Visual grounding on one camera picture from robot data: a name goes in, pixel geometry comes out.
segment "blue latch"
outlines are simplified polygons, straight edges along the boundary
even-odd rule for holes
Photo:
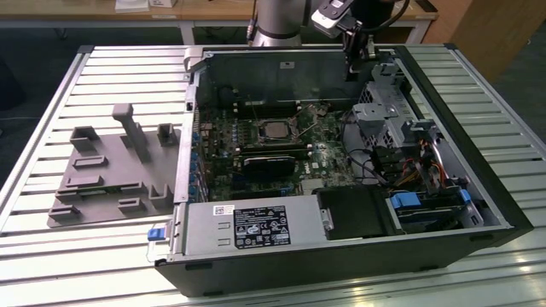
[[[391,203],[395,209],[420,206],[419,196],[414,192],[395,194],[391,197]]]
[[[148,241],[161,241],[164,240],[164,227],[152,228],[148,230]]]
[[[467,190],[460,189],[460,190],[459,190],[459,194],[460,194],[460,197],[462,197],[462,201],[463,201],[464,203],[471,202],[471,198],[470,198],[470,194],[468,194],[468,191],[467,191]]]

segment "motherboard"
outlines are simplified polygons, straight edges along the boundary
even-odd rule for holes
[[[200,138],[209,201],[311,194],[355,184],[340,142],[343,112],[326,102],[274,107],[246,101],[203,108]]]

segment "wooden table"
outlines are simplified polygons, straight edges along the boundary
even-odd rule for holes
[[[115,0],[0,0],[0,28],[176,27],[183,43],[195,44],[195,27],[246,27],[254,0],[179,0],[173,8],[115,13]],[[411,28],[407,43],[419,43],[436,13],[411,2],[394,27]]]

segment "floor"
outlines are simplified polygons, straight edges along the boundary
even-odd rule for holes
[[[244,32],[243,28],[208,31],[196,29],[195,39],[197,44],[244,43]],[[24,104],[8,111],[0,111],[0,130],[3,130],[0,186],[25,147],[79,46],[181,44],[179,30],[173,28],[69,29],[67,33],[67,40],[59,40],[52,29],[0,29],[0,57],[11,67],[27,93]],[[304,43],[331,42],[324,36],[311,32],[304,33],[303,41]],[[494,87],[546,141],[546,126],[541,124],[546,118],[545,59],[546,24],[519,52]]]

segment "wooden cabinet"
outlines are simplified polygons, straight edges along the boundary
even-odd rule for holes
[[[423,43],[454,43],[491,82],[546,19],[546,0],[430,0],[438,9]]]

